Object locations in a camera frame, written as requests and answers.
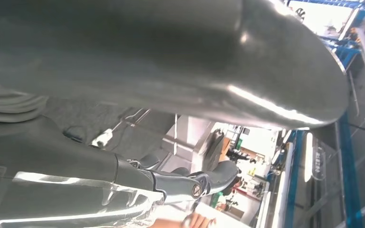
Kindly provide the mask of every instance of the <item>hand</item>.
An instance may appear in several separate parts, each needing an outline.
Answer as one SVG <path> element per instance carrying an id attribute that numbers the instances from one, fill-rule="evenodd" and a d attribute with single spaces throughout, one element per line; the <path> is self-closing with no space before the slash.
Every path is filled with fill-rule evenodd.
<path id="1" fill-rule="evenodd" d="M 208 219 L 198 213 L 192 213 L 188 216 L 191 219 L 189 228 L 208 228 L 210 225 L 216 225 L 216 219 Z"/>

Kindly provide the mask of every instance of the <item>cable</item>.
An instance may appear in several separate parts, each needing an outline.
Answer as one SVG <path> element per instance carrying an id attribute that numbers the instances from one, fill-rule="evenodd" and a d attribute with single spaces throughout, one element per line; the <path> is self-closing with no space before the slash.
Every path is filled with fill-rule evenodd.
<path id="1" fill-rule="evenodd" d="M 360 129 L 360 130 L 362 130 L 362 131 L 365 131 L 365 127 L 360 127 L 360 126 L 357 126 L 357 125 L 355 125 L 355 124 L 353 124 L 353 123 L 347 123 L 347 122 L 341 122 L 341 123 L 343 123 L 343 124 L 347 124 L 347 125 L 352 126 L 352 127 L 354 127 L 354 128 L 357 128 L 357 129 Z"/>

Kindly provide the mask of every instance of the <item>gray fabric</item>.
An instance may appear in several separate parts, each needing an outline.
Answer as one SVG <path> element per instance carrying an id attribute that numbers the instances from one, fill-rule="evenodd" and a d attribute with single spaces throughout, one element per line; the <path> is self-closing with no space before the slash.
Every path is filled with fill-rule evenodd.
<path id="1" fill-rule="evenodd" d="M 114 127 L 118 116 L 127 109 L 125 106 L 105 105 L 94 101 L 50 98 L 43 114 L 53 119 L 60 129 L 80 136 L 84 144 L 89 144 L 104 130 Z M 133 108 L 126 115 L 134 114 L 137 110 L 138 108 Z M 140 122 L 140 125 L 163 134 L 173 124 L 174 114 L 158 111 L 151 111 Z M 152 153 L 161 160 L 166 155 L 160 150 L 161 142 L 161 137 L 156 134 L 121 124 L 106 148 L 127 159 L 140 159 Z"/>

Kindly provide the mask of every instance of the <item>person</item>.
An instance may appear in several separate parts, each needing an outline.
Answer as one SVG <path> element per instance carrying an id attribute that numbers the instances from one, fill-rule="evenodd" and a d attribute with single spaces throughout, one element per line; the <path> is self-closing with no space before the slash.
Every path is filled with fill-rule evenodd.
<path id="1" fill-rule="evenodd" d="M 235 191 L 236 188 L 240 187 L 243 184 L 243 179 L 239 176 L 236 176 L 234 180 L 222 190 L 223 196 L 228 196 L 232 191 Z"/>
<path id="2" fill-rule="evenodd" d="M 149 228 L 210 228 L 216 225 L 216 219 L 209 219 L 198 213 L 192 213 L 183 221 L 171 221 L 158 218 Z"/>

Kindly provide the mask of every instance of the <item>gray curved surface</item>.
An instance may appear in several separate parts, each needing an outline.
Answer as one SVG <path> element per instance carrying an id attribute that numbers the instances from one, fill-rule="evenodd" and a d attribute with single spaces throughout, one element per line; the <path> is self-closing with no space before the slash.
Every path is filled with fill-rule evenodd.
<path id="1" fill-rule="evenodd" d="M 348 102 L 333 55 L 272 0 L 2 0 L 0 84 L 266 128 Z"/>
<path id="2" fill-rule="evenodd" d="M 36 118 L 45 109 L 47 99 L 0 86 L 0 122 L 18 123 Z"/>

